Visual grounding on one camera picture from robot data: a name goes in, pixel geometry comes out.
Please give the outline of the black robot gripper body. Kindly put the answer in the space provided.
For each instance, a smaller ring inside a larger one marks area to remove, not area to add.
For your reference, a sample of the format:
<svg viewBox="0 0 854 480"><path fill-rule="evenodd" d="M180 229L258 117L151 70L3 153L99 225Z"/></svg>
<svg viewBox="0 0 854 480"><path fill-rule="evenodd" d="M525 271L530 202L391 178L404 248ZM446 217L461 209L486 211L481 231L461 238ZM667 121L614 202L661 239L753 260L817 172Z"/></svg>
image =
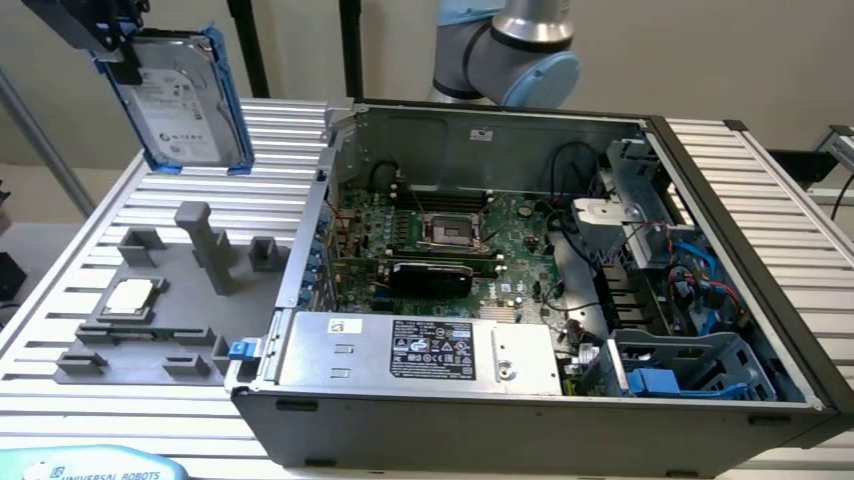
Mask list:
<svg viewBox="0 0 854 480"><path fill-rule="evenodd" d="M79 50L115 51L143 27L147 0L23 0L23 5Z"/></svg>

